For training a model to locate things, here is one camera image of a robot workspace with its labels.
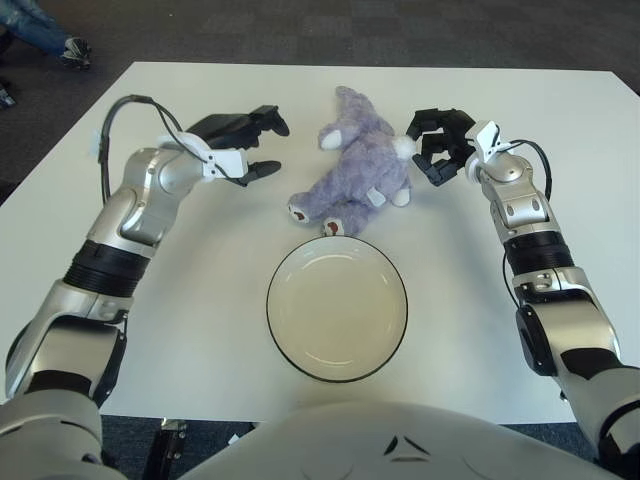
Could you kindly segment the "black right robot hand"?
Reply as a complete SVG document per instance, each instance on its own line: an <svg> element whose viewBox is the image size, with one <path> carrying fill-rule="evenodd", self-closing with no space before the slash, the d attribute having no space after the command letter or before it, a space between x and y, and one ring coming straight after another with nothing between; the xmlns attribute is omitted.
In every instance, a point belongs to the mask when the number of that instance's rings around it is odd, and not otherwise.
<svg viewBox="0 0 640 480"><path fill-rule="evenodd" d="M420 140L421 146L412 160L432 185L439 187L454 178L475 152L466 137L474 125L475 121L458 109L414 113L406 135Z"/></svg>

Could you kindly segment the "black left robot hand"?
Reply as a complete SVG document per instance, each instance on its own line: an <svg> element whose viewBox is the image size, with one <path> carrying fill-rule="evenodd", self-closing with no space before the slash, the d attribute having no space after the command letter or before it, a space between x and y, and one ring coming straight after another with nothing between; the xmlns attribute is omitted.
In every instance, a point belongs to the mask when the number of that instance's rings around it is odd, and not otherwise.
<svg viewBox="0 0 640 480"><path fill-rule="evenodd" d="M282 137L290 134L276 105L262 105L248 114L211 114L187 129L188 133L202 139L210 150L242 152L257 148L260 135L267 131L273 131ZM281 163L275 160L249 163L244 159L242 175L232 173L233 168L229 166L229 162L213 160L213 165L219 178L242 187L281 169Z"/></svg>

